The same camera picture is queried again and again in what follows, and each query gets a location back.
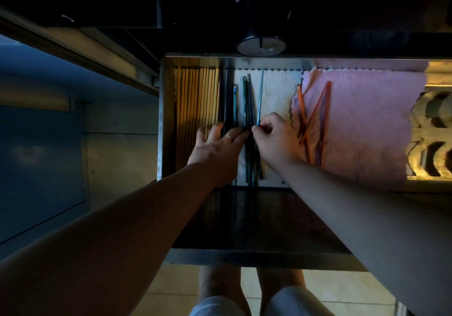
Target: left hand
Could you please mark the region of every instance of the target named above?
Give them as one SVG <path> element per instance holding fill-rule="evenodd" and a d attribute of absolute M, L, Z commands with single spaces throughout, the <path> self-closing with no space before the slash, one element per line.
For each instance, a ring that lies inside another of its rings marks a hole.
<path fill-rule="evenodd" d="M 207 141 L 204 136 L 205 127 L 198 129 L 195 148 L 187 163 L 206 165 L 208 174 L 215 177 L 215 187 L 223 187 L 235 179 L 240 150 L 250 135 L 249 131 L 234 128 L 221 138 L 223 126 L 223 122 L 215 124 Z"/>

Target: white shorts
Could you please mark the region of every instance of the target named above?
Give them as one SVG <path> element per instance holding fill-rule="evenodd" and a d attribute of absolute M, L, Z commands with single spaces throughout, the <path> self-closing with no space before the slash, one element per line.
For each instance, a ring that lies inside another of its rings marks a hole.
<path fill-rule="evenodd" d="M 289 286 L 278 291 L 268 303 L 263 316 L 334 316 L 309 290 Z M 246 316 L 227 297 L 212 296 L 197 304 L 190 316 Z"/>

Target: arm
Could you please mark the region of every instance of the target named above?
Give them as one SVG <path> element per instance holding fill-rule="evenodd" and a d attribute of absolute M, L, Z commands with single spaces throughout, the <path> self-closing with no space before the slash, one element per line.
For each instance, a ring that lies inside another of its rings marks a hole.
<path fill-rule="evenodd" d="M 278 114 L 253 127 L 261 157 L 410 311 L 450 315 L 452 217 L 302 161 Z"/>
<path fill-rule="evenodd" d="M 188 166 L 179 172 L 3 260 L 0 314 L 130 314 L 201 203 L 237 174 L 249 132 L 236 128 L 220 139 L 222 125 L 207 141 L 198 131 Z"/>

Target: cabinet door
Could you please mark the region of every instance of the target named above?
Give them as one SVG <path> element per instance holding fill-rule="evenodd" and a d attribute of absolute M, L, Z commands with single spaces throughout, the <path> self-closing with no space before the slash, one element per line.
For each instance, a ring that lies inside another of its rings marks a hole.
<path fill-rule="evenodd" d="M 83 135 L 75 112 L 0 107 L 0 244 L 84 202 Z"/>

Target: pink towel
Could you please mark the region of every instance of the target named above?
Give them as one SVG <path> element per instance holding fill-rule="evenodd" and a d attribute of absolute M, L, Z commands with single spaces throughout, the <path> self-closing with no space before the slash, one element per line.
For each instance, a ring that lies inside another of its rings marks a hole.
<path fill-rule="evenodd" d="M 426 75 L 362 69 L 312 69 L 303 76 L 307 118 L 327 81 L 331 107 L 322 167 L 364 185 L 400 190 L 406 181 L 410 113 Z M 319 161 L 324 102 L 308 131 L 311 157 Z M 297 94 L 291 103 L 292 127 L 299 129 Z"/>

